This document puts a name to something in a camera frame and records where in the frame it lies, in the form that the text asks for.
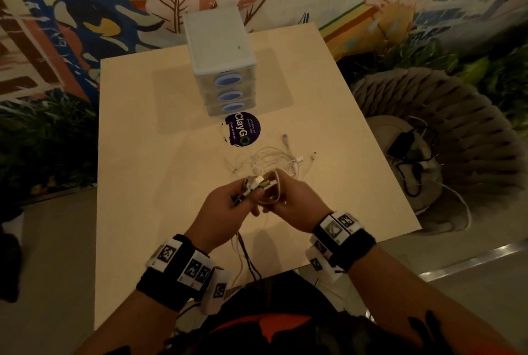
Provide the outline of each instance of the forearm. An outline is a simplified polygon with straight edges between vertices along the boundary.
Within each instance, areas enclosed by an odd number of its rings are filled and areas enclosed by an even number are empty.
[[[376,323],[399,337],[422,345],[408,318],[424,321],[426,311],[431,310],[455,352],[464,355],[490,347],[510,349],[489,324],[425,283],[378,245],[355,262],[348,275]]]
[[[177,317],[178,312],[134,291],[74,355],[103,355],[125,345],[132,355],[155,355],[171,336]]]

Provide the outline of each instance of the purple round sticker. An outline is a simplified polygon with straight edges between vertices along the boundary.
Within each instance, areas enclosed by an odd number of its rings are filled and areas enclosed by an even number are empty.
[[[229,127],[229,142],[233,146],[251,145],[260,135],[259,120],[245,111],[230,114],[225,124]]]

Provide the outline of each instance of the drawer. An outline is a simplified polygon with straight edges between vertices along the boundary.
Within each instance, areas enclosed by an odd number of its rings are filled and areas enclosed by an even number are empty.
[[[195,75],[194,78],[201,91],[234,88],[255,80],[255,66],[218,74]]]
[[[215,91],[200,91],[200,94],[206,106],[219,105],[225,102],[238,102],[255,96],[255,84],[254,82],[238,84],[224,89],[216,89]]]
[[[209,116],[227,116],[254,108],[257,105],[255,98],[248,98],[240,101],[222,103],[220,105],[206,106]]]

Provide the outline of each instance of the right hand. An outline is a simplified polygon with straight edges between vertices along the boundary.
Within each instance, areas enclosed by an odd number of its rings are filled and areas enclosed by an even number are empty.
[[[282,170],[276,172],[279,175],[280,198],[276,203],[264,205],[263,212],[275,213],[297,230],[312,232],[332,210],[308,184],[290,177]],[[265,178],[274,179],[274,172],[268,173]]]

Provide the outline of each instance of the blue drawer handle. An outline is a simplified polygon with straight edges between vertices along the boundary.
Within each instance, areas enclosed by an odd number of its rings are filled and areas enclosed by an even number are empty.
[[[224,93],[221,93],[220,95],[218,95],[218,100],[221,100],[223,102],[227,102],[228,100],[238,99],[242,95],[244,95],[244,94],[242,92],[240,92],[240,91],[224,92]]]
[[[243,107],[244,107],[244,104],[240,102],[230,103],[228,105],[223,106],[222,111],[235,111],[238,109],[242,109]]]
[[[242,81],[242,76],[240,74],[226,74],[226,75],[221,75],[220,77],[218,77],[214,81],[214,83],[217,86],[224,87],[224,86],[236,84],[237,82],[240,82],[240,81]]]

